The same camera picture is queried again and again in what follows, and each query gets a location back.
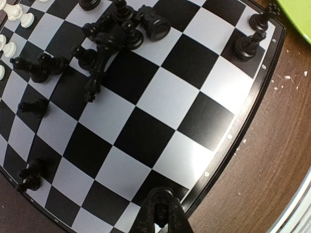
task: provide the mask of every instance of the checkered pattern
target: checkered pattern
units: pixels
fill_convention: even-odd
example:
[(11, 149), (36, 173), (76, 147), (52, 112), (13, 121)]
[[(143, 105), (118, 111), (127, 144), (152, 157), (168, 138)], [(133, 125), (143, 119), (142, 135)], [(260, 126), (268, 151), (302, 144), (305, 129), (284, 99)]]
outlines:
[[(255, 11), (244, 3), (128, 0), (135, 9), (154, 7), (172, 30), (114, 56), (101, 93), (85, 103), (89, 74), (70, 50), (96, 48), (81, 27), (111, 2), (90, 12), (78, 0), (20, 3), (34, 24), (7, 21), (1, 31), (17, 44), (17, 56), (35, 61), (45, 51), (66, 57), (70, 67), (37, 84), (2, 56), (0, 166), (18, 183), (29, 161), (46, 161), (42, 187), (27, 194), (78, 233), (127, 233), (151, 188), (167, 185), (181, 200), (194, 188), (240, 112), (275, 30), (270, 23), (257, 56), (243, 63), (232, 46), (254, 33), (247, 19)], [(38, 98), (50, 101), (42, 119), (18, 111), (21, 101)]]

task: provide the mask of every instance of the green object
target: green object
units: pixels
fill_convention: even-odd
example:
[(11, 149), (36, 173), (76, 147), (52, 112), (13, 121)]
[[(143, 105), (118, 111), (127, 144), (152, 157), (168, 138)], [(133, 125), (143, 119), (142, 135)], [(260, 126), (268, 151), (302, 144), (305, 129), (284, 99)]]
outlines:
[(311, 44), (311, 0), (277, 0), (300, 34)]

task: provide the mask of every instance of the white pawn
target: white pawn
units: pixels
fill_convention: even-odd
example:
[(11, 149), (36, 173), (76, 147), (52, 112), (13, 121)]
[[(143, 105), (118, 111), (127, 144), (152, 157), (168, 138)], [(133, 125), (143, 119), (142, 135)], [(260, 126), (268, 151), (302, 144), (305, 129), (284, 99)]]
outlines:
[(6, 0), (0, 0), (0, 10), (4, 10), (6, 12), (10, 21), (20, 19), (21, 26), (23, 28), (30, 27), (35, 20), (35, 16), (32, 13), (23, 13), (21, 5), (10, 5), (6, 3)]
[(4, 74), (5, 74), (4, 66), (0, 65), (0, 81), (3, 79)]
[(3, 51), (6, 57), (13, 57), (16, 53), (16, 44), (14, 42), (6, 44), (5, 36), (0, 35), (0, 51)]

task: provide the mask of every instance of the brown wooden surface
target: brown wooden surface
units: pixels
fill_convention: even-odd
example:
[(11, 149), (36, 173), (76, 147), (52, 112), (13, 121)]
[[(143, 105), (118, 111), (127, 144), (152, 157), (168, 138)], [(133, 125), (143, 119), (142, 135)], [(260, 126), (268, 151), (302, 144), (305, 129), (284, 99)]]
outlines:
[[(265, 6), (270, 1), (256, 2)], [(287, 28), (287, 38), (274, 82), (245, 136), (246, 143), (191, 216), (195, 233), (266, 232), (311, 165), (311, 46), (284, 16), (280, 21)], [(12, 232), (63, 231), (0, 175), (0, 233)]]

